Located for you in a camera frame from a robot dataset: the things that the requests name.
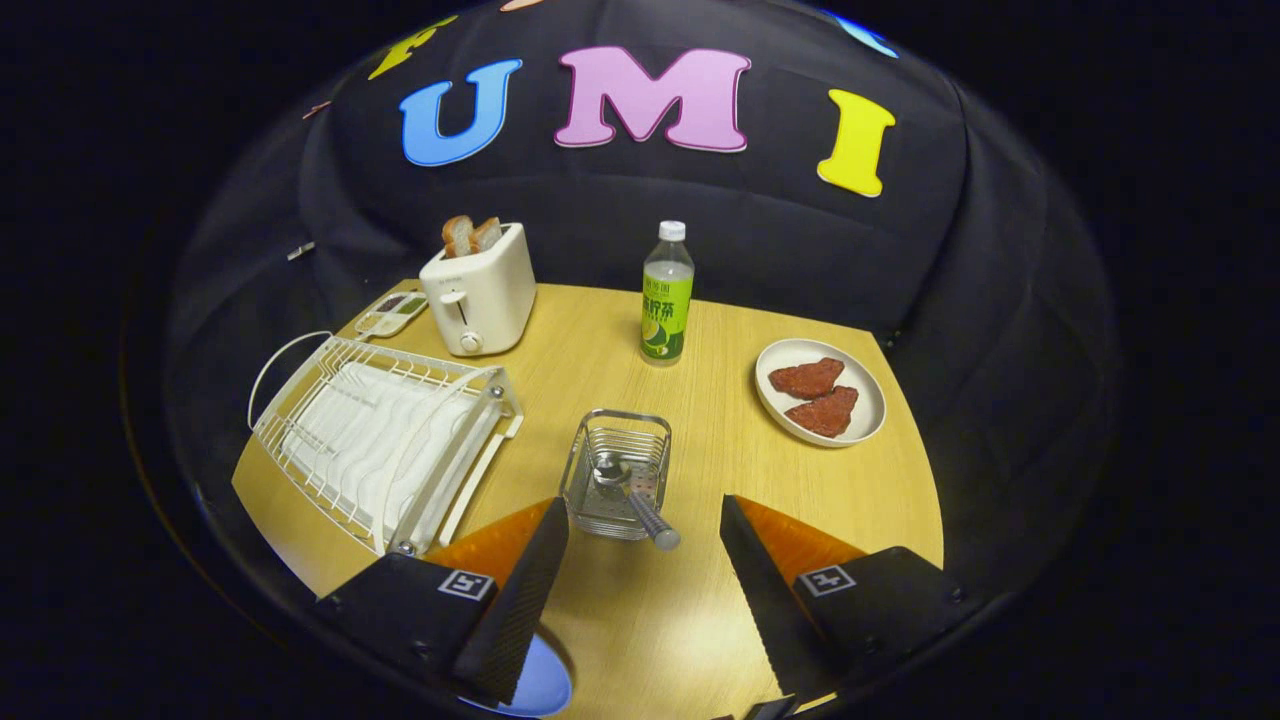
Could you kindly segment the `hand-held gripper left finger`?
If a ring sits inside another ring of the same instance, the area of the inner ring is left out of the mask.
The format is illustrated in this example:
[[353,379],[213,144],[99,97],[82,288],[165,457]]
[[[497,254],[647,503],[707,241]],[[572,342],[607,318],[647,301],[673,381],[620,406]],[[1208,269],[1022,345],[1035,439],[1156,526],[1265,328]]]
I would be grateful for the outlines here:
[[568,541],[545,498],[422,557],[392,552],[321,597],[319,618],[397,676],[509,702]]

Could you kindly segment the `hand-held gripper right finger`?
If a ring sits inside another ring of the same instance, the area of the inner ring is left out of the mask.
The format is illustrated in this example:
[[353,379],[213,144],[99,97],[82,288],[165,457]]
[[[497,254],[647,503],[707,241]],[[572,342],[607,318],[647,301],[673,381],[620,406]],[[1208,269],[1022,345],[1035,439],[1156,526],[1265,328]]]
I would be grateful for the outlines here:
[[741,495],[719,537],[780,689],[795,700],[868,688],[969,619],[969,591],[914,551],[863,551]]

